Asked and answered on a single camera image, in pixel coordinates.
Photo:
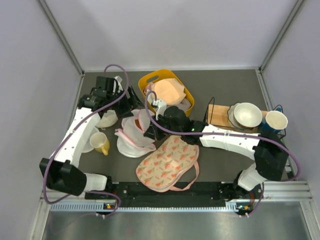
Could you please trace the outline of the white pink-trimmed mesh laundry bag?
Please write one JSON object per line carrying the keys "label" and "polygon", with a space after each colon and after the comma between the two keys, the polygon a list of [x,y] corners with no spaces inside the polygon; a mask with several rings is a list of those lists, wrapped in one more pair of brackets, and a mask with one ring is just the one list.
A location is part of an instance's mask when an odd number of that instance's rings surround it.
{"label": "white pink-trimmed mesh laundry bag", "polygon": [[[153,144],[155,140],[152,140],[144,136],[144,133],[150,126],[151,120],[148,113],[153,116],[154,114],[149,110],[145,109],[135,109],[131,111],[133,116],[123,118],[121,121],[121,128],[115,130],[115,135],[118,139],[123,139],[127,142],[134,143],[139,147],[146,147]],[[138,128],[135,124],[135,120],[139,120],[139,124],[142,129]]]}

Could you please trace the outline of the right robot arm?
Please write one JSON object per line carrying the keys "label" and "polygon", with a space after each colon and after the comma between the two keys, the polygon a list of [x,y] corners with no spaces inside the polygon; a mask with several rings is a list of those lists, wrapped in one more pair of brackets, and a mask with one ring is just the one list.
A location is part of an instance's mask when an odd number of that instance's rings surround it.
{"label": "right robot arm", "polygon": [[215,148],[243,155],[253,164],[242,170],[235,179],[233,192],[245,198],[254,187],[265,181],[282,181],[288,150],[276,133],[264,131],[245,133],[226,130],[206,122],[191,120],[176,106],[154,115],[148,109],[144,136],[158,141],[173,136],[183,143],[204,148]]}

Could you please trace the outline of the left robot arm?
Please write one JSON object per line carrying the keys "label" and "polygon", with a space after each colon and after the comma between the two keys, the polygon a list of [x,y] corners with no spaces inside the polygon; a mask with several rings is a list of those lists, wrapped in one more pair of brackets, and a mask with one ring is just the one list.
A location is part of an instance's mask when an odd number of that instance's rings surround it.
{"label": "left robot arm", "polygon": [[123,85],[119,76],[98,76],[95,87],[79,99],[72,124],[57,150],[40,161],[45,189],[73,196],[96,191],[109,198],[114,187],[107,176],[83,173],[78,168],[80,157],[104,113],[112,110],[118,118],[130,117],[132,110],[142,105],[131,85]]}

